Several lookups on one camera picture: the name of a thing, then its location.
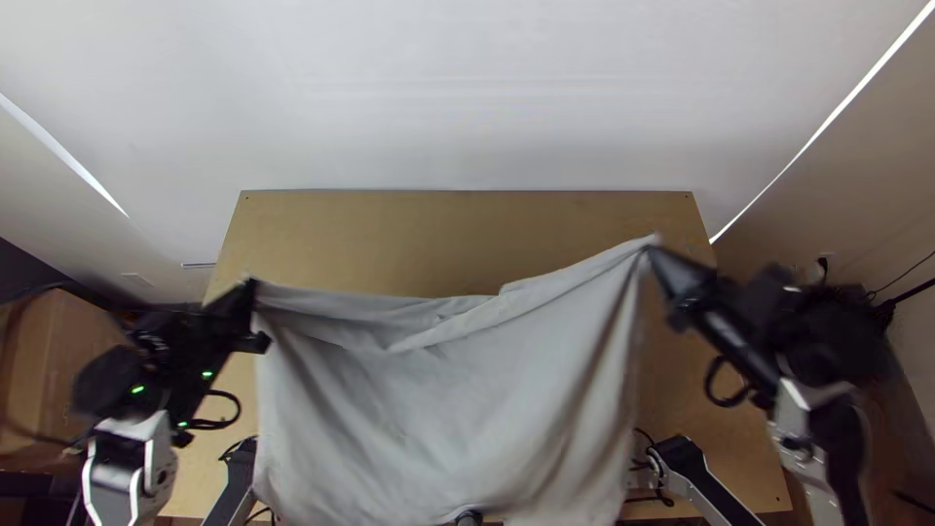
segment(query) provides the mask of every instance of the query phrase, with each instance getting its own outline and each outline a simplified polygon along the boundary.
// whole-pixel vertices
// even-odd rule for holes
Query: light strip
[[[875,75],[877,75],[877,72],[879,72],[886,65],[886,63],[889,62],[893,55],[895,55],[896,52],[899,51],[901,47],[903,47],[903,44],[909,40],[909,37],[913,36],[913,33],[915,33],[916,29],[918,29],[918,27],[925,21],[925,19],[928,18],[933,9],[935,9],[935,0],[929,0],[928,4],[926,4],[920,12],[918,12],[918,15],[916,15],[913,21],[911,21],[909,25],[906,26],[903,34],[899,35],[899,37],[893,42],[893,45],[890,46],[888,50],[886,50],[886,53],[884,53],[883,56],[877,60],[877,63],[874,64],[874,67],[870,68],[870,71],[868,71],[867,74],[864,75],[864,78],[861,79],[859,83],[857,83],[857,86],[854,87],[850,94],[848,94],[844,100],[841,101],[841,104],[838,104],[838,107],[835,108],[835,111],[831,112],[831,115],[825,119],[825,122],[822,123],[821,127],[818,128],[818,131],[815,132],[815,135],[813,135],[811,139],[808,140],[805,146],[802,147],[802,150],[799,150],[799,153],[797,153],[796,156],[792,158],[792,161],[786,165],[786,168],[782,169],[782,171],[776,175],[772,181],[769,182],[767,187],[761,190],[760,193],[757,194],[757,197],[753,198],[753,201],[744,207],[743,210],[741,210],[734,219],[728,222],[728,224],[725,225],[720,232],[712,236],[711,239],[708,240],[708,243],[713,244],[715,241],[717,241],[728,230],[728,228],[737,222],[737,219],[739,219],[740,216],[743,215],[744,212],[746,212],[753,205],[753,203],[755,203],[763,194],[767,192],[773,183],[779,180],[779,177],[782,177],[782,174],[785,173],[786,170],[789,169],[789,167],[794,164],[799,157],[802,156],[802,153],[804,153],[804,151],[807,150],[809,146],[811,146],[811,143],[814,142],[816,138],[818,138],[818,135],[820,135],[826,128],[828,128],[829,125],[831,125],[831,123],[835,121],[835,119],[838,118],[844,108],[850,104],[850,101],[853,100],[857,94],[859,94],[861,90],[864,89],[865,86],[867,86],[870,80],[873,79]]]
[[[77,159],[72,157],[72,155],[68,153],[68,150],[66,150],[65,147],[62,146],[56,140],[55,137],[53,137],[48,131],[46,131],[46,129],[43,128],[39,123],[37,123],[32,117],[26,114],[26,112],[19,109],[19,106],[16,106],[15,104],[13,104],[13,102],[9,100],[8,98],[6,98],[3,94],[0,94],[0,107],[7,110],[7,112],[10,113],[10,115],[12,115],[14,119],[16,119],[24,128],[29,130],[29,132],[32,133],[34,137],[39,139],[39,142],[43,143],[43,145],[45,145],[46,148],[49,148],[49,150],[52,153],[56,154],[56,157],[58,157],[63,163],[68,165],[68,167],[71,168],[72,171],[77,173],[79,177],[84,179],[86,183],[90,184],[91,187],[94,188],[95,191],[98,194],[100,194],[104,199],[106,199],[108,203],[113,205],[114,208],[119,210],[120,213],[122,213],[126,217],[130,217],[120,207],[120,205],[117,204],[117,201],[115,201],[114,198],[111,197],[110,193],[108,193],[107,190],[104,189],[103,185],[101,185],[100,182],[98,182],[97,179],[95,179],[94,176],[91,175],[91,173],[85,169],[85,167],[81,166],[81,163],[79,163]]]

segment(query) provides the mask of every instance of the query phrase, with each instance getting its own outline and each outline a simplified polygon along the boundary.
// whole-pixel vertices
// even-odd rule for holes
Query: white cloth
[[[613,524],[635,408],[632,240],[497,296],[261,282],[254,490],[286,523]]]

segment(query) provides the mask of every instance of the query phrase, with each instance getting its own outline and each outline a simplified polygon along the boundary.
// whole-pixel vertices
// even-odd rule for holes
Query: wooden tabletop
[[[566,267],[653,231],[669,247],[713,263],[694,198],[686,192],[243,192],[206,299],[246,274],[371,294],[496,294],[503,283]],[[701,382],[714,351],[693,334],[673,333],[656,287],[645,289],[640,427],[656,439],[689,436],[710,469],[754,512],[790,509],[765,416],[749,404],[722,409],[704,397]],[[243,414],[226,430],[199,432],[179,451],[164,515],[205,517],[227,483],[217,457],[256,433],[255,359],[262,357],[235,355],[218,376],[216,388],[237,395]],[[720,387],[729,393],[739,380],[724,376]],[[225,400],[208,399],[199,417],[216,419],[229,410]],[[677,501],[673,508],[627,505],[623,516],[698,513]]]

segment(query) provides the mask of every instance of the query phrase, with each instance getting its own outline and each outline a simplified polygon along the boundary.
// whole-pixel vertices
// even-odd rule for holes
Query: cardboard box
[[[0,416],[62,439],[84,432],[93,422],[71,413],[72,381],[94,357],[126,342],[117,322],[60,289],[0,310]],[[36,449],[32,439],[0,430],[0,454],[29,446]]]

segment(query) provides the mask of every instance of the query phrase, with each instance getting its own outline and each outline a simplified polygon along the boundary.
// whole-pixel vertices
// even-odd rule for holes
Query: white wall
[[[935,250],[935,19],[929,18],[814,144],[714,245],[726,271],[769,260],[881,287]],[[935,277],[935,258],[879,294]],[[935,289],[898,306],[889,330],[935,434]]]
[[[692,190],[713,233],[923,3],[10,0],[0,93],[174,263],[242,189]]]
[[[0,237],[69,277],[149,302],[205,293],[210,271],[183,271],[3,109],[0,181]],[[138,272],[155,287],[125,282],[124,272]]]

